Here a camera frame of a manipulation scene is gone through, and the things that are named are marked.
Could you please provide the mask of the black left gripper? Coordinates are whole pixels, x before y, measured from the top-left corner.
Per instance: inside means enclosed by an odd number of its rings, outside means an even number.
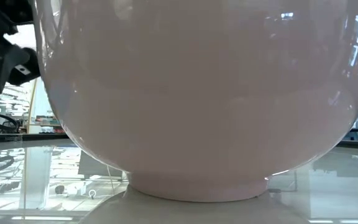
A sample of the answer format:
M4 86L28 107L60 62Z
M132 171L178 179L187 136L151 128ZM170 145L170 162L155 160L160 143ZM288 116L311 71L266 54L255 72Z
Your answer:
M17 26L32 24L32 2L0 0L0 35L17 33ZM19 86L40 76L37 53L0 37L0 94L6 83Z

